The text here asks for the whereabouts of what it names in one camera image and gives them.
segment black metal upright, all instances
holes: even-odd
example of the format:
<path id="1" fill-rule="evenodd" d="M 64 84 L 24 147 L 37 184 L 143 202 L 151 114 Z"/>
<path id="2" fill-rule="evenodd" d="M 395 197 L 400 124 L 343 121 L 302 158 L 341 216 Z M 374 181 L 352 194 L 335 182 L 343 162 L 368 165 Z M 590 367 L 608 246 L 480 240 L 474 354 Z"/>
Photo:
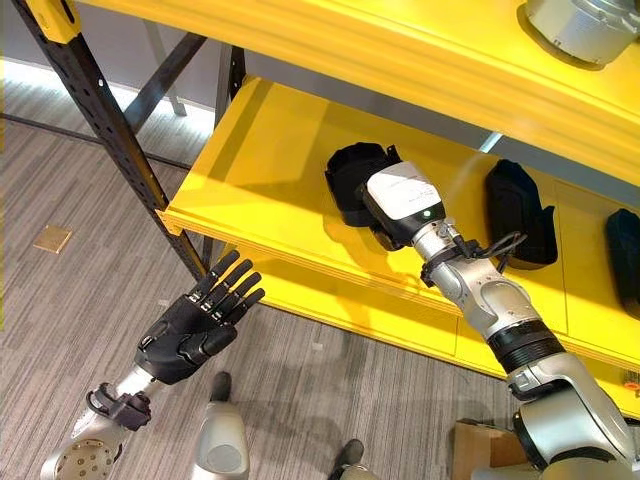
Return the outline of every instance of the black metal upright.
<path id="1" fill-rule="evenodd" d="M 216 91 L 216 117 L 214 126 L 217 127 L 227 106 L 234 99 L 242 81 L 247 75 L 247 68 L 244 61 L 244 49 L 230 45 L 220 44 L 220 61 L 218 63 L 218 88 Z M 202 242 L 202 261 L 205 265 L 211 263 L 213 253 L 213 239 L 204 237 Z"/>
<path id="2" fill-rule="evenodd" d="M 24 23 L 51 63 L 69 95 L 102 141 L 111 159 L 136 192 L 149 215 L 178 253 L 191 274 L 200 279 L 206 272 L 197 251 L 183 232 L 171 235 L 156 210 L 165 210 L 168 199 L 142 148 L 107 85 L 82 34 L 68 43 L 47 39 L 25 0 L 12 0 Z"/>

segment black case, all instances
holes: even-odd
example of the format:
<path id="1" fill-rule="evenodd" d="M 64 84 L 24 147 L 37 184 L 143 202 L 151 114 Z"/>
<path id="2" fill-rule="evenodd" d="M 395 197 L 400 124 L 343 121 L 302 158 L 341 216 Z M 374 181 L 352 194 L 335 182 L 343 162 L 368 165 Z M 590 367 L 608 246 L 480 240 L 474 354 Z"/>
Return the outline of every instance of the black case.
<path id="1" fill-rule="evenodd" d="M 377 223 L 362 201 L 360 187 L 371 175 L 399 161 L 395 149 L 387 155 L 377 143 L 364 142 L 349 145 L 331 156 L 324 175 L 346 225 L 371 227 Z"/>
<path id="2" fill-rule="evenodd" d="M 485 180 L 487 216 L 492 242 L 518 231 L 527 239 L 508 259 L 509 265 L 534 270 L 558 259 L 553 210 L 542 208 L 538 187 L 517 163 L 500 160 Z"/>
<path id="3" fill-rule="evenodd" d="M 607 219 L 606 235 L 620 303 L 640 319 L 640 218 L 621 208 Z"/>

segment robotic finger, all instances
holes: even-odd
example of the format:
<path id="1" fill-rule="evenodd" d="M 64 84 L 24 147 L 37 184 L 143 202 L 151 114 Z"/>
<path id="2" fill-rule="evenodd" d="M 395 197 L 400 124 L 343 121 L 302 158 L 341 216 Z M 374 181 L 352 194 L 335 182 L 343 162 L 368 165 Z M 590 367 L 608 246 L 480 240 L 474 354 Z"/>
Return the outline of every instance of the robotic finger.
<path id="1" fill-rule="evenodd" d="M 262 277 L 259 273 L 254 272 L 249 275 L 239 286 L 233 291 L 230 291 L 224 299 L 215 305 L 211 311 L 211 315 L 214 319 L 223 318 L 236 306 L 238 302 L 242 300 L 247 292 L 256 285 Z"/>
<path id="2" fill-rule="evenodd" d="M 211 290 L 211 292 L 202 299 L 200 302 L 202 309 L 207 312 L 211 311 L 211 309 L 225 297 L 231 287 L 238 283 L 238 280 L 240 280 L 245 273 L 251 270 L 251 267 L 253 267 L 251 260 L 245 260 L 234 268 L 233 271 L 227 275 L 222 282 L 220 282 L 220 284 L 216 285 L 213 290 Z"/>
<path id="3" fill-rule="evenodd" d="M 258 288 L 257 290 L 251 292 L 246 299 L 244 299 L 242 302 L 238 303 L 238 305 L 233 307 L 233 310 L 231 310 L 229 315 L 226 316 L 225 321 L 229 325 L 237 324 L 240 321 L 240 319 L 244 317 L 244 314 L 247 313 L 249 308 L 251 308 L 253 305 L 258 303 L 262 299 L 262 297 L 264 297 L 264 295 L 265 295 L 265 292 L 261 288 Z"/>
<path id="4" fill-rule="evenodd" d="M 231 250 L 220 261 L 214 265 L 211 271 L 200 280 L 195 287 L 188 293 L 189 298 L 194 302 L 200 300 L 220 279 L 220 276 L 240 258 L 237 250 Z"/>

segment robotic hand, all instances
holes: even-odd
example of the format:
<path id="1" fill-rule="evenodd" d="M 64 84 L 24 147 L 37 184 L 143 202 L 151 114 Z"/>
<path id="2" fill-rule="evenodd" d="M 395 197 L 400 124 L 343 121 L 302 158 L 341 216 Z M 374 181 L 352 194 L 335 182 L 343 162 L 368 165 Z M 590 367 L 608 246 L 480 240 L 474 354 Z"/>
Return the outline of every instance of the robotic hand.
<path id="1" fill-rule="evenodd" d="M 147 330 L 133 369 L 120 383 L 103 383 L 87 394 L 87 410 L 71 438 L 44 463 L 41 480 L 106 478 L 131 432 L 151 419 L 154 393 L 189 378 L 236 338 L 234 325 L 264 296 L 259 288 L 245 298 L 260 281 L 258 273 L 232 290 L 253 266 L 249 260 L 220 280 L 239 257 L 235 250 L 227 254 Z"/>
<path id="2" fill-rule="evenodd" d="M 413 246 L 425 262 L 422 279 L 436 285 L 482 334 L 525 402 L 516 433 L 544 480 L 631 479 L 640 474 L 633 437 L 618 408 L 582 362 L 567 353 L 527 292 L 505 278 L 502 259 L 524 236 L 487 249 L 465 241 L 446 218 L 436 188 L 409 162 L 373 174 L 361 188 L 367 209 L 393 242 Z"/>

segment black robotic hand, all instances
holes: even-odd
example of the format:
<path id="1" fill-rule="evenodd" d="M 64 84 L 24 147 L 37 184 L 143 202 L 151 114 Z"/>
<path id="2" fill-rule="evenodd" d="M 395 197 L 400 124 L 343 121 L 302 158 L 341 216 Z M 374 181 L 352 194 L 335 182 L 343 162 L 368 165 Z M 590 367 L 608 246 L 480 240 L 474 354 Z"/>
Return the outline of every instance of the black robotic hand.
<path id="1" fill-rule="evenodd" d="M 220 277 L 240 258 L 233 250 L 223 257 L 188 294 L 182 295 L 143 335 L 135 363 L 167 385 L 193 375 L 210 357 L 236 338 L 234 327 L 249 308 L 264 297 L 264 290 L 249 290 L 261 277 L 244 260 L 224 279 Z"/>

